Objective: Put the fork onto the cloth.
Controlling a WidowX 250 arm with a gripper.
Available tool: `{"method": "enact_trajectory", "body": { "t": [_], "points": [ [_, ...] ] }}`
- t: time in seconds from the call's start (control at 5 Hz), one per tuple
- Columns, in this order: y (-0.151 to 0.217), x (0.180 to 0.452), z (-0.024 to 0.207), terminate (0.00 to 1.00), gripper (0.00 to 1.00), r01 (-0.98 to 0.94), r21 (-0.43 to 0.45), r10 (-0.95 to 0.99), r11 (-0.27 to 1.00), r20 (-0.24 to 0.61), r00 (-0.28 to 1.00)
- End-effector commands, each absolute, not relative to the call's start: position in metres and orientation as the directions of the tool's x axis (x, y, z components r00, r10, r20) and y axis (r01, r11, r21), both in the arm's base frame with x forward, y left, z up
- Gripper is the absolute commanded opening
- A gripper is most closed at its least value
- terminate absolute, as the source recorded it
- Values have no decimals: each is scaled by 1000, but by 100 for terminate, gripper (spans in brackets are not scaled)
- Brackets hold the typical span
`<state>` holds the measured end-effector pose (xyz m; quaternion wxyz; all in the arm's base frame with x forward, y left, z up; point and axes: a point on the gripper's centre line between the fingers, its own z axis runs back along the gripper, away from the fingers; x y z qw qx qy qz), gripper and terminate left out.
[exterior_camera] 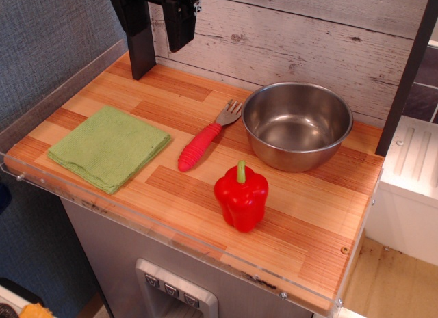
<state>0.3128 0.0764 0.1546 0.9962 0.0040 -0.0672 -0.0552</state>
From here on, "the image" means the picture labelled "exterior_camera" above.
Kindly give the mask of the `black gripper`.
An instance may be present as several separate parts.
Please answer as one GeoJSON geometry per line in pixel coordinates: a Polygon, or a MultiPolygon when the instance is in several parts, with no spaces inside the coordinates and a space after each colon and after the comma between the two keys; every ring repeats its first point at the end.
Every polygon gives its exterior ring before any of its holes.
{"type": "Polygon", "coordinates": [[[163,4],[164,21],[171,52],[175,53],[194,39],[199,0],[110,0],[127,35],[148,27],[146,4],[163,4]]]}

